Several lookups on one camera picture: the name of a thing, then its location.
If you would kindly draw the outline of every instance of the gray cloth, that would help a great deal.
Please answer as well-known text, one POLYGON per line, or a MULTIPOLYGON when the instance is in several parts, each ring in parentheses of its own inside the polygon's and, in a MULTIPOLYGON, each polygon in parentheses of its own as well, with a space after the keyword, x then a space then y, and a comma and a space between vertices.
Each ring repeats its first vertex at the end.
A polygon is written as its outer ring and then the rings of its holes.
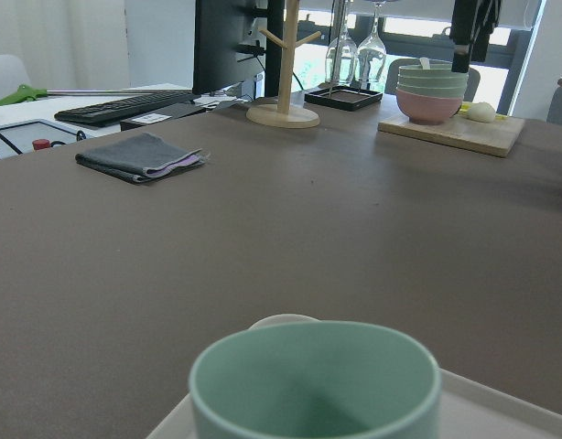
POLYGON ((101 146, 76 155, 83 166, 121 178, 130 183, 144 183, 201 166, 203 157, 167 144, 156 135, 142 133, 115 144, 101 146))

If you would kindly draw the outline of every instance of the brown table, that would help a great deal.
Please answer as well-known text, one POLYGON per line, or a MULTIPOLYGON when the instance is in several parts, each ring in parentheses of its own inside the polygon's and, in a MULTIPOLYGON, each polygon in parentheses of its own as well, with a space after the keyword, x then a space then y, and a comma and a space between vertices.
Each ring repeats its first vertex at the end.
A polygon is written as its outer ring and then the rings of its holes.
POLYGON ((217 338, 278 313, 373 322, 562 413, 562 127, 506 159, 242 107, 150 126, 209 163, 134 186, 77 152, 0 162, 0 438, 143 438, 217 338))

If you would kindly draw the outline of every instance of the green handle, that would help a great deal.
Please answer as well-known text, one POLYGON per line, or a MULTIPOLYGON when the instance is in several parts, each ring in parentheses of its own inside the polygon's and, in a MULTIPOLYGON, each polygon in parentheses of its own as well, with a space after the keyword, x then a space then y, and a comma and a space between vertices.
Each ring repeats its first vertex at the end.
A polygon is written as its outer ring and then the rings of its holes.
POLYGON ((29 85, 21 84, 18 86, 18 90, 16 90, 13 94, 9 94, 8 96, 0 100, 0 106, 9 105, 11 103, 35 101, 37 98, 45 97, 47 97, 47 90, 34 89, 29 85))

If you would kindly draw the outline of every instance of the red cap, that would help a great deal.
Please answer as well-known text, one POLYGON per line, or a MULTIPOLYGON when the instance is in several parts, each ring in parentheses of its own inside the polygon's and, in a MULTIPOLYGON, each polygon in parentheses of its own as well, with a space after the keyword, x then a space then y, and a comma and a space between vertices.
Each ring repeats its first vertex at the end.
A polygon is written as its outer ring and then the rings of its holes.
POLYGON ((33 149, 38 151, 39 149, 49 148, 51 146, 51 142, 47 139, 37 139, 33 141, 33 149))

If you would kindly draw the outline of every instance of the wooden stand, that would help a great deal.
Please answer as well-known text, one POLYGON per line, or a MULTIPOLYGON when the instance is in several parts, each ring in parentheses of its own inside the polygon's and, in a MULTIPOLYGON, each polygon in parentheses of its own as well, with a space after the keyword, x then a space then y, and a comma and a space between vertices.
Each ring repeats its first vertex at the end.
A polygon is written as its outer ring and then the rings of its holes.
POLYGON ((253 122, 269 126, 280 126, 282 128, 309 128, 310 126, 319 124, 319 117, 315 112, 290 105, 289 103, 296 48, 321 35, 320 32, 316 32, 297 41, 298 12, 299 0, 287 0, 285 39, 283 40, 279 39, 268 30, 259 28, 259 32, 283 49, 283 54, 279 78, 279 101, 277 104, 256 105, 255 107, 251 107, 246 113, 246 117, 253 122))

